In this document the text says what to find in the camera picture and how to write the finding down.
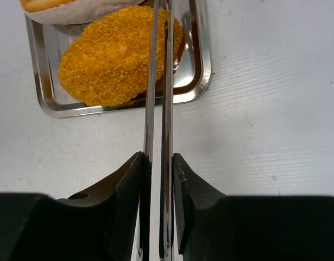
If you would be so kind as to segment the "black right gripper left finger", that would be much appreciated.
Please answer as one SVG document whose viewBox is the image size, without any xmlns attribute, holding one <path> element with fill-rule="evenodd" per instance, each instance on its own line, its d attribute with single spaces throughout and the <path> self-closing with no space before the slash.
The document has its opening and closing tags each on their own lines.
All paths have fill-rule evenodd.
<svg viewBox="0 0 334 261">
<path fill-rule="evenodd" d="M 130 260 L 146 156 L 69 198 L 0 192 L 0 260 Z"/>
</svg>

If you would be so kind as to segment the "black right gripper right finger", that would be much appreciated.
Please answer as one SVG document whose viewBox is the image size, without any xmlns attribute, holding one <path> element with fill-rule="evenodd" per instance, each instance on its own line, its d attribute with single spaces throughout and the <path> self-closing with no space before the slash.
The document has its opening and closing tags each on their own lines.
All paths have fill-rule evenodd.
<svg viewBox="0 0 334 261">
<path fill-rule="evenodd" d="M 334 197 L 227 196 L 173 156 L 184 260 L 334 260 Z"/>
</svg>

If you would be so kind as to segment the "breaded oval fake bread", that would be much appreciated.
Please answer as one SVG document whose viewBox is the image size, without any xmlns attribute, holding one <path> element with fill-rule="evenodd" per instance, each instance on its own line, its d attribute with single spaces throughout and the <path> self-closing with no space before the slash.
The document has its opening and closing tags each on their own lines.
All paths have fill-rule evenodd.
<svg viewBox="0 0 334 261">
<path fill-rule="evenodd" d="M 58 79 L 88 106 L 117 106 L 145 92 L 153 8 L 134 5 L 90 23 L 62 54 Z"/>
</svg>

